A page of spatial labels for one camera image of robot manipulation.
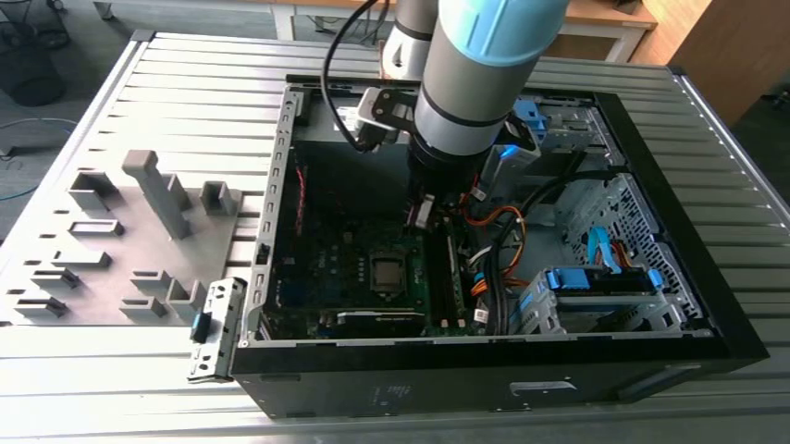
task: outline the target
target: floor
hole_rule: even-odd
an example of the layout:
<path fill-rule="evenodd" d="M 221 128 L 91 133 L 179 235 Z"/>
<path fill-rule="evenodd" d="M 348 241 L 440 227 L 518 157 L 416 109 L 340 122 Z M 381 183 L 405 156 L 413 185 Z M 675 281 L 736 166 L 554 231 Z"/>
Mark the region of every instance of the floor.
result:
<path fill-rule="evenodd" d="M 99 19 L 91 2 L 66 0 L 66 14 L 62 16 L 72 43 L 50 53 L 57 71 L 65 79 L 66 94 L 57 103 L 36 108 L 17 106 L 0 92 L 0 126 L 29 117 L 57 117 L 78 120 L 101 82 L 112 69 L 128 42 L 132 31 L 149 29 L 192 34 L 213 34 L 232 37 L 275 39 L 273 20 L 268 14 L 249 14 L 232 11 L 159 6 L 115 5 L 116 18 L 104 22 Z M 340 23 L 325 23 L 329 30 L 337 30 Z M 391 24 L 385 24 L 379 35 L 387 36 Z M 333 35 L 316 32 L 307 17 L 295 19 L 297 40 L 331 42 Z M 353 26 L 345 42 L 356 43 L 365 35 L 365 24 Z M 0 199 L 32 189 L 40 182 L 57 151 L 65 143 L 68 124 L 29 124 L 2 129 L 0 152 L 4 147 L 18 147 L 12 157 L 0 156 Z M 18 214 L 25 208 L 29 195 L 0 200 L 0 241 L 6 237 Z"/>
<path fill-rule="evenodd" d="M 64 23 L 73 42 L 52 53 L 68 84 L 65 97 L 56 104 L 21 108 L 0 93 L 0 125 L 34 116 L 78 120 L 135 29 L 269 39 L 276 35 L 272 17 L 267 14 L 116 5 L 116 19 L 104 22 L 89 2 L 66 0 L 65 6 Z M 388 26 L 381 35 L 388 34 Z M 327 27 L 337 29 L 339 23 Z M 355 30 L 349 41 L 364 33 L 363 26 Z M 295 20 L 295 34 L 297 40 L 329 42 L 332 39 L 331 34 L 315 32 L 315 25 L 305 17 Z M 790 170 L 788 119 L 790 106 L 776 111 L 768 102 L 760 102 L 732 129 L 784 200 L 790 198 L 790 176 L 784 174 Z M 0 157 L 0 199 L 36 186 L 65 142 L 64 129 L 68 128 L 68 124 L 33 122 L 2 130 L 0 150 L 8 146 L 18 148 L 12 157 Z M 26 200 L 28 196 L 0 201 L 0 241 L 8 235 Z"/>

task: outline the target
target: blue cable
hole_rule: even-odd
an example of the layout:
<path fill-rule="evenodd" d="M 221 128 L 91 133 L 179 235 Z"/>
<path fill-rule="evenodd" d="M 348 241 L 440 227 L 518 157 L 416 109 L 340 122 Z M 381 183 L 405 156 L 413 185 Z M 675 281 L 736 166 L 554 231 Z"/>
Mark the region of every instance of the blue cable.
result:
<path fill-rule="evenodd" d="M 16 199 L 17 197 L 22 197 L 25 195 L 28 195 L 30 192 L 33 192 L 38 187 L 33 187 L 26 191 L 22 192 L 17 192 L 16 194 L 10 194 L 10 196 L 5 196 L 5 197 L 0 197 L 0 202 L 2 201 L 9 201 L 10 199 Z"/>

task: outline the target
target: white cable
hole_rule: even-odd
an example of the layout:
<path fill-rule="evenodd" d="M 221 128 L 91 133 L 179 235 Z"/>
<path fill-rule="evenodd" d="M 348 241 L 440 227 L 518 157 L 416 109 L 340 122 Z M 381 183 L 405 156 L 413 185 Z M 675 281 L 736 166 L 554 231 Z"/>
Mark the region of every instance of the white cable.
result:
<path fill-rule="evenodd" d="M 480 260 L 480 258 L 491 251 L 491 246 L 483 248 L 471 258 L 468 259 L 468 266 L 472 266 L 475 262 Z"/>
<path fill-rule="evenodd" d="M 13 120 L 9 123 L 4 123 L 2 125 L 0 125 L 0 130 L 4 130 L 5 128 L 14 127 L 16 125 L 20 125 L 21 123 L 28 123 L 28 122 L 42 122 L 42 123 L 46 123 L 46 122 L 64 122 L 64 123 L 69 123 L 69 124 L 72 124 L 72 125 L 76 126 L 76 122 L 73 120 L 69 120 L 68 118 L 30 117 L 30 118 L 21 118 L 18 120 Z M 65 128 L 61 128 L 61 127 L 57 127 L 57 128 L 60 130 L 64 130 L 69 134 L 72 133 Z"/>

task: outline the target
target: motherboard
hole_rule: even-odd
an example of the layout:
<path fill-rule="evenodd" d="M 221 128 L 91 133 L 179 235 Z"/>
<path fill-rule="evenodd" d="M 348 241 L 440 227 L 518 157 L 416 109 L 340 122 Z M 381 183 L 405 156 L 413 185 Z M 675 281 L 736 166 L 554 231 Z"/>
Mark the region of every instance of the motherboard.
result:
<path fill-rule="evenodd" d="M 261 331 L 276 339 L 469 334 L 449 220 L 432 232 L 385 218 L 313 220 L 276 267 Z"/>

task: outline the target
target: metal bracket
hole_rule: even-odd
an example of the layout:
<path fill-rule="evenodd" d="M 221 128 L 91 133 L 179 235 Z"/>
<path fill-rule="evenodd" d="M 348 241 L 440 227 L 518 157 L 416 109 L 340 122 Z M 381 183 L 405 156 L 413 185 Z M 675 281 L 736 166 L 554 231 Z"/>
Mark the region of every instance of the metal bracket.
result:
<path fill-rule="evenodd" d="M 195 350 L 187 381 L 192 384 L 233 380 L 231 354 L 245 289 L 247 283 L 235 277 L 217 280 L 208 287 L 205 305 L 195 316 L 191 331 Z"/>

